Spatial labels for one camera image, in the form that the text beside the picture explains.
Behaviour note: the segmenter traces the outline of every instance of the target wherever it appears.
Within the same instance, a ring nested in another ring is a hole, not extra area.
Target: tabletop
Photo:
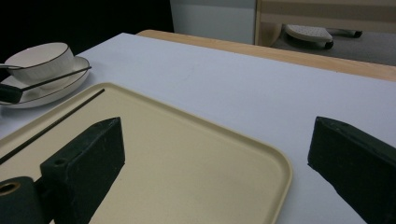
[[[90,86],[112,82],[279,148],[294,176],[277,223],[364,223],[307,165],[307,153],[316,116],[395,147],[394,67],[156,31],[119,34],[78,56],[92,65],[85,82],[47,105],[2,106],[0,138]]]

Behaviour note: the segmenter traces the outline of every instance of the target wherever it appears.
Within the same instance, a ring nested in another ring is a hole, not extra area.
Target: white plate
[[[89,65],[90,63],[87,59],[82,57],[75,57],[75,65],[73,70],[77,71]],[[17,104],[10,104],[0,101],[0,105],[9,108],[29,108],[54,102],[65,97],[67,94],[73,92],[76,88],[78,88],[87,78],[89,73],[89,70],[76,73],[75,75],[69,77],[63,85],[53,89],[34,88],[32,90],[25,91],[20,102]],[[27,87],[25,84],[20,83],[13,76],[6,78],[2,82],[2,84],[15,86],[20,89]]]

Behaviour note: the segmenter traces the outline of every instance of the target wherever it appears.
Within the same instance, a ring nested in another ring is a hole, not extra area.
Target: white table
[[[294,177],[278,223],[364,223],[307,165],[315,117],[396,147],[395,82],[127,34],[79,56],[92,65],[85,83],[49,105],[1,108],[0,138],[91,85],[113,82],[284,152]]]

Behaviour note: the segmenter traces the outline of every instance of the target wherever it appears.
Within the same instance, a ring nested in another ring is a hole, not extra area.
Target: bowl
[[[67,44],[54,42],[24,49],[9,57],[5,63],[22,67],[8,68],[7,71],[19,82],[31,86],[71,72],[74,55]],[[41,88],[55,88],[66,80],[67,77],[43,85]]]

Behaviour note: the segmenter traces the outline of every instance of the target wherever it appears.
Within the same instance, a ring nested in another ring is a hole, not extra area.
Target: tray
[[[126,161],[91,223],[275,223],[292,178],[276,148],[112,83],[74,96],[0,140],[0,156],[105,91],[0,166],[0,180],[39,164],[88,128],[121,118]]]

